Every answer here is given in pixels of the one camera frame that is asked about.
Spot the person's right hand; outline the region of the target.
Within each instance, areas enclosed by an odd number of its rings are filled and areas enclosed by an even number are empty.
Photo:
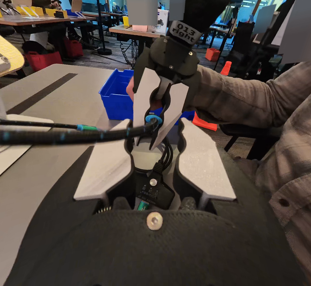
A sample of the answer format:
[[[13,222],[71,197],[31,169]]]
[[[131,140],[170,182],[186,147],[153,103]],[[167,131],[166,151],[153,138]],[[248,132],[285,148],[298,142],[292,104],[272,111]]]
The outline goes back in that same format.
[[[133,91],[133,87],[134,87],[134,77],[132,76],[127,87],[126,87],[126,93],[128,94],[128,96],[130,97],[130,99],[132,100],[132,102],[134,102],[134,91]]]

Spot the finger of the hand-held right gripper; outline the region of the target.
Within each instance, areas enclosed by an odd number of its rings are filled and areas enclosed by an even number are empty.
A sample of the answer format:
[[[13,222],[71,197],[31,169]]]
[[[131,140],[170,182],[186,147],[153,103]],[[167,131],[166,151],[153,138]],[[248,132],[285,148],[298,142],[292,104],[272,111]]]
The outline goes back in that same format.
[[[166,137],[171,128],[181,117],[189,87],[183,83],[169,85],[162,98],[160,123],[155,130],[149,150],[153,151]]]
[[[133,100],[133,126],[140,127],[146,123],[150,113],[152,95],[158,92],[161,79],[154,70],[145,68]]]

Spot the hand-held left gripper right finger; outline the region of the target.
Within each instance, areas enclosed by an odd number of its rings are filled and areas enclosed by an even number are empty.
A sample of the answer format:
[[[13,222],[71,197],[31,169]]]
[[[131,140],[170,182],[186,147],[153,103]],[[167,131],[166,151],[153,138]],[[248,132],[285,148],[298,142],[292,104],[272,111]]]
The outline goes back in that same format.
[[[213,139],[186,118],[179,120],[178,127],[173,188],[180,201],[192,198],[199,210],[205,210],[209,200],[235,201],[237,196]]]

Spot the black office chair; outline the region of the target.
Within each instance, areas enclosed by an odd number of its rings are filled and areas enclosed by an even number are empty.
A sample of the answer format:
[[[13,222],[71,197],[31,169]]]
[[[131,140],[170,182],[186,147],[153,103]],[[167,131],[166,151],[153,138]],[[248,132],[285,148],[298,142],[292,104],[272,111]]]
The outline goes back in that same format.
[[[228,152],[239,137],[255,139],[247,155],[248,160],[262,160],[274,144],[280,139],[283,126],[272,128],[254,128],[240,124],[220,125],[222,132],[231,136],[224,150]]]

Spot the white bracket bar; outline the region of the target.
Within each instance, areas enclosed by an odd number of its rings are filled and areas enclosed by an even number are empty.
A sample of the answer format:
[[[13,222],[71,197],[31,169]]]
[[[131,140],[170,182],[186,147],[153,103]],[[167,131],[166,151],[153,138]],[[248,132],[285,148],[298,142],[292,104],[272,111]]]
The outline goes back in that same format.
[[[7,57],[0,54],[0,73],[5,73],[6,71],[10,70],[11,64]]]

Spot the long wooden workbench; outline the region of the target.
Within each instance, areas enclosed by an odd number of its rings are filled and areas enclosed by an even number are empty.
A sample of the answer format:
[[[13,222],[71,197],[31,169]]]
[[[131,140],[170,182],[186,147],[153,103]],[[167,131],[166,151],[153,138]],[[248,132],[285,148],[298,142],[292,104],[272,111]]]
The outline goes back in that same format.
[[[53,30],[60,30],[69,23],[79,23],[86,21],[93,21],[95,17],[75,17],[68,16],[68,18],[55,18],[50,16],[43,17],[29,17],[22,15],[5,16],[0,19],[1,26],[10,26],[20,35],[30,35],[41,32],[48,32]]]

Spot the blue storage bin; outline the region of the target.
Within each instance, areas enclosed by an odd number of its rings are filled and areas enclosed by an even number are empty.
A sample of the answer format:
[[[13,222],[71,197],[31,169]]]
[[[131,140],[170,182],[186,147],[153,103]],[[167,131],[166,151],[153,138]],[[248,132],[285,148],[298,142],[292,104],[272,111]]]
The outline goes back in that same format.
[[[99,91],[110,120],[133,120],[133,101],[126,92],[133,74],[134,70],[115,69]]]

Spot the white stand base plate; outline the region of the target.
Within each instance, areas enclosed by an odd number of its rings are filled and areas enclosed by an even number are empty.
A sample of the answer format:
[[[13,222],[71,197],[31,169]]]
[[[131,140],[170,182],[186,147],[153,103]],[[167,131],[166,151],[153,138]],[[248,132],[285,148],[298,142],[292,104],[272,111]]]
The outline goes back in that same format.
[[[19,114],[7,114],[7,121],[24,121],[24,122],[43,122],[54,123],[53,120],[43,119],[37,117],[24,116]],[[26,130],[26,131],[43,131],[47,132],[51,127],[37,127],[37,126],[2,126],[1,130]],[[0,146],[0,174],[3,174],[11,165],[13,165],[23,154],[25,154],[32,146]]]

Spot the wooden display table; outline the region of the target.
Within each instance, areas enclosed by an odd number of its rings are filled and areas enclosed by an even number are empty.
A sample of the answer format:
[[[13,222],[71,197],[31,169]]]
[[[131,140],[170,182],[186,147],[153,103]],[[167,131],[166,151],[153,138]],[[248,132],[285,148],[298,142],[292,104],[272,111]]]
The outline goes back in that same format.
[[[123,24],[109,28],[109,32],[117,34],[117,40],[121,42],[126,42],[126,38],[135,40],[138,42],[139,47],[144,47],[145,43],[152,42],[152,39],[165,36],[164,33],[158,31],[135,31],[132,27],[126,28]]]

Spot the red bag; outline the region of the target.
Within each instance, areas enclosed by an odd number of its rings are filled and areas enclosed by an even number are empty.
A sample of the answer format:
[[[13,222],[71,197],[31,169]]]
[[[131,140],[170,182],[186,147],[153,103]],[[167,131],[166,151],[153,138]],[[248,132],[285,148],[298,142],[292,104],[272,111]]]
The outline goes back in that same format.
[[[70,58],[79,58],[83,57],[83,48],[79,41],[77,40],[69,40],[67,37],[63,39],[65,49],[67,52],[68,57]]]
[[[211,62],[216,62],[220,56],[220,50],[216,48],[208,48],[205,53],[205,58]]]
[[[53,64],[63,64],[58,51],[47,54],[39,54],[37,52],[30,51],[25,54],[25,57],[34,72],[40,71]]]

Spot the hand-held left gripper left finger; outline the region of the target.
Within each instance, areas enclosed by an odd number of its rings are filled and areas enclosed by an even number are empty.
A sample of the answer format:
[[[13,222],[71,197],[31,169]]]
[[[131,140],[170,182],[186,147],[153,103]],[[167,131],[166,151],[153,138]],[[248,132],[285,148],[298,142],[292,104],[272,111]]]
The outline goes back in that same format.
[[[126,139],[120,139],[94,145],[74,200],[100,199],[113,203],[116,197],[128,197],[135,192],[133,157],[127,143]]]

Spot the black HDMI switch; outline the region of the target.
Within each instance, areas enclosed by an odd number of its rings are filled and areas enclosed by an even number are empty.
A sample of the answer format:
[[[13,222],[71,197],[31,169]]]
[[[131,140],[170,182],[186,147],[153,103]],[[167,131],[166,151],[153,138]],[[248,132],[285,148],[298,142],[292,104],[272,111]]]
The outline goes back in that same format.
[[[169,209],[175,197],[174,191],[164,182],[163,162],[158,161],[149,174],[136,174],[136,197],[160,209]]]

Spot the thin black pole stand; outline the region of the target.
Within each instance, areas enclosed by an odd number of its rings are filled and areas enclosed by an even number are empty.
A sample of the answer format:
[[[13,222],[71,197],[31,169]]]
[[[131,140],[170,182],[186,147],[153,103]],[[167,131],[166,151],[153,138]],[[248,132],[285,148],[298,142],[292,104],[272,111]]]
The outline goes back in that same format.
[[[105,47],[105,41],[104,41],[104,32],[103,32],[103,26],[102,26],[102,16],[101,16],[101,10],[100,10],[100,1],[96,0],[97,2],[97,8],[98,8],[98,31],[99,31],[99,38],[102,43],[102,48],[97,49],[97,53],[102,56],[109,56],[112,54],[112,51]]]

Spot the person's plaid shirt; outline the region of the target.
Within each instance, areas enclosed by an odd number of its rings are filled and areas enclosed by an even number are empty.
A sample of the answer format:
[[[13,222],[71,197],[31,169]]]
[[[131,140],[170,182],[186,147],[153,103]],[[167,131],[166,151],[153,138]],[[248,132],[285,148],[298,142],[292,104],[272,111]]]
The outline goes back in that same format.
[[[280,139],[261,163],[238,160],[269,204],[310,285],[310,62],[301,62],[274,80],[285,117]]]

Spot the white product box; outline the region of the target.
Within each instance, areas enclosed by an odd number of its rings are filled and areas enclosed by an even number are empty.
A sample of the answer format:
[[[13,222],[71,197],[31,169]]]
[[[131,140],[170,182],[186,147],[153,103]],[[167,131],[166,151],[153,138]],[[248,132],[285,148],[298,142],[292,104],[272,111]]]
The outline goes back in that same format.
[[[169,11],[168,10],[158,9],[157,24],[149,25],[148,31],[166,34],[168,22],[169,22],[168,18],[169,18]]]

